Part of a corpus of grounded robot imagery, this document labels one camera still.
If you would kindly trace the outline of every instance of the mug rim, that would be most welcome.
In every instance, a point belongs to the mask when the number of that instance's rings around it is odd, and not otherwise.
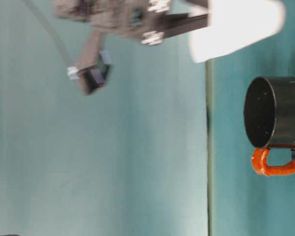
[[[273,128],[272,128],[272,132],[271,132],[271,135],[269,137],[269,139],[267,140],[267,142],[264,144],[264,145],[261,145],[261,146],[258,146],[256,145],[250,138],[250,136],[248,135],[248,132],[247,132],[247,125],[246,125],[246,116],[245,116],[245,106],[246,106],[246,101],[247,101],[247,95],[248,95],[248,92],[249,92],[249,89],[250,87],[256,82],[256,80],[258,79],[262,79],[263,81],[265,81],[269,87],[270,87],[270,90],[271,90],[271,93],[272,93],[272,97],[273,97],[273,101],[274,101],[274,124],[273,124]],[[276,112],[276,109],[277,108],[277,102],[276,102],[276,96],[275,96],[275,93],[274,93],[274,89],[273,89],[273,86],[272,84],[270,83],[269,79],[265,76],[258,76],[256,78],[254,78],[252,80],[252,82],[249,84],[248,86],[248,89],[247,89],[247,92],[246,92],[246,96],[245,96],[245,101],[244,101],[244,116],[243,116],[243,119],[244,119],[244,126],[245,126],[245,131],[246,131],[246,135],[248,137],[248,140],[250,142],[250,144],[252,146],[254,146],[255,148],[257,149],[263,149],[263,148],[267,148],[269,147],[269,144],[271,143],[272,139],[273,139],[273,135],[274,135],[274,132],[276,130],[276,121],[277,121],[277,112]]]

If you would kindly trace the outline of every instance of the black mug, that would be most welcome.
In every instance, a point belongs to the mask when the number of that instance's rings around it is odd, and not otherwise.
[[[244,105],[244,122],[254,170],[260,175],[295,173],[295,77],[260,76],[250,84]],[[271,148],[290,148],[292,160],[284,166],[268,166]]]

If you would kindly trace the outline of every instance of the orange handle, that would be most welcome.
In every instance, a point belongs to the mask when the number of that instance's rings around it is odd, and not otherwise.
[[[295,173],[295,149],[292,149],[292,160],[284,166],[268,166],[266,158],[270,149],[256,149],[251,157],[254,170],[259,175],[287,176]]]

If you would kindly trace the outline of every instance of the teal surface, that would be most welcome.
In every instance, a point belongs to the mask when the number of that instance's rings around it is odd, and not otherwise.
[[[90,28],[35,2],[75,58]],[[33,15],[0,0],[0,235],[207,235],[204,65],[186,35],[106,46],[111,80],[84,97]]]
[[[212,61],[212,236],[295,236],[295,175],[256,175],[243,124],[244,97],[254,77],[295,75],[295,0],[284,3],[287,21],[281,33]],[[269,163],[289,159],[289,150],[274,150]]]

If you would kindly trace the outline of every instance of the metal bracket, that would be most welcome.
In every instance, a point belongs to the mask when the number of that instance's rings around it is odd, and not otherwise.
[[[150,31],[143,34],[142,44],[155,45],[163,42],[164,32]]]
[[[170,9],[171,0],[149,0],[147,11],[161,13]]]

